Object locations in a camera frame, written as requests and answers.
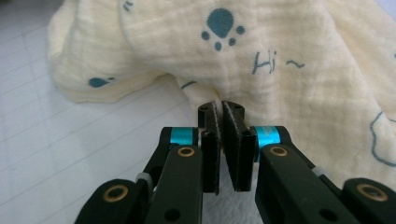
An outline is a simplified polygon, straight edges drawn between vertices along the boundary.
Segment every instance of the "teal paw print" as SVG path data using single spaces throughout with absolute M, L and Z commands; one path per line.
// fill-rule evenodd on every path
M 102 79 L 99 77 L 93 77 L 88 81 L 88 84 L 93 88 L 99 88 L 107 85 L 110 82 L 115 81 L 114 77 L 109 77 L 108 79 Z
M 225 39 L 233 29 L 233 13 L 225 8 L 217 8 L 210 13 L 206 24 L 216 36 Z M 236 27 L 235 31 L 237 34 L 242 35 L 245 33 L 245 27 L 240 25 Z M 210 33 L 208 31 L 203 31 L 201 33 L 201 38 L 203 40 L 209 40 Z M 228 39 L 228 45 L 233 46 L 235 44 L 236 39 L 234 37 L 230 37 Z M 216 41 L 215 50 L 220 51 L 221 48 L 221 42 Z
M 131 7 L 134 5 L 134 3 L 130 2 L 130 1 L 128 1 L 128 0 L 125 1 L 124 5 L 123 5 L 125 11 L 130 11 Z

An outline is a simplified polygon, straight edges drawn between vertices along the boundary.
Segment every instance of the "cartoon outline print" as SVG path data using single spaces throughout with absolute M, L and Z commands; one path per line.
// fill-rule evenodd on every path
M 210 15 L 207 17 L 206 25 L 209 27 L 211 32 L 215 34 L 217 37 L 221 39 L 227 38 L 230 35 L 231 30 L 233 29 L 233 13 L 225 8 L 216 8 L 213 10 Z M 237 34 L 242 35 L 245 33 L 245 27 L 239 25 L 235 28 Z M 201 38 L 203 40 L 210 39 L 210 33 L 208 31 L 201 32 Z M 228 39 L 228 45 L 234 46 L 236 44 L 235 37 L 230 37 Z M 216 41 L 215 50 L 221 51 L 222 44 L 220 41 Z
M 370 123 L 370 132 L 372 133 L 373 136 L 373 144 L 372 144 L 372 148 L 371 148 L 371 152 L 374 156 L 374 158 L 379 161 L 382 162 L 384 164 L 386 164 L 387 166 L 390 167 L 396 167 L 396 163 L 395 162 L 391 162 L 391 161 L 387 161 L 383 158 L 380 158 L 377 154 L 376 154 L 376 132 L 374 129 L 374 126 L 376 124 L 376 122 L 379 120 L 379 118 L 383 115 L 384 111 L 379 112 L 379 114 L 375 117 L 375 119 Z

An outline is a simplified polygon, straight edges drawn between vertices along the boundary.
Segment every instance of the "metal rivet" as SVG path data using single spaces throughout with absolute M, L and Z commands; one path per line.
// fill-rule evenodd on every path
M 288 151 L 283 147 L 271 147 L 270 152 L 276 156 L 287 156 Z
M 105 194 L 103 195 L 103 199 L 108 203 L 115 203 L 125 198 L 127 194 L 128 188 L 126 186 L 116 185 L 106 190 Z
M 194 149 L 190 147 L 182 147 L 177 151 L 177 154 L 181 157 L 190 157 L 195 153 Z
M 382 189 L 379 189 L 373 185 L 359 184 L 356 188 L 358 189 L 358 192 L 360 194 L 371 200 L 377 202 L 384 202 L 388 199 L 387 193 L 385 193 Z

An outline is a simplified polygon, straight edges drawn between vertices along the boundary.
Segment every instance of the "blue tape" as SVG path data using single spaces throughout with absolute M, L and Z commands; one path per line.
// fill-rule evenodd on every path
M 171 144 L 192 145 L 192 128 L 172 128 Z
M 257 139 L 259 142 L 259 157 L 257 161 L 260 162 L 260 155 L 262 148 L 269 144 L 280 143 L 280 136 L 277 128 L 274 126 L 254 126 L 256 129 Z

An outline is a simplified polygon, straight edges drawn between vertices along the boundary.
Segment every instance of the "robotic arm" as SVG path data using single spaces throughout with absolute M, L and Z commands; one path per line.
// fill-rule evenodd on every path
M 81 223 L 201 223 L 203 193 L 219 194 L 220 147 L 235 191 L 250 191 L 265 224 L 396 223 L 396 193 L 373 180 L 337 188 L 291 142 L 281 126 L 247 127 L 245 109 L 222 102 L 198 108 L 198 128 L 163 128 L 159 145 L 136 181 L 100 186 L 81 209 Z

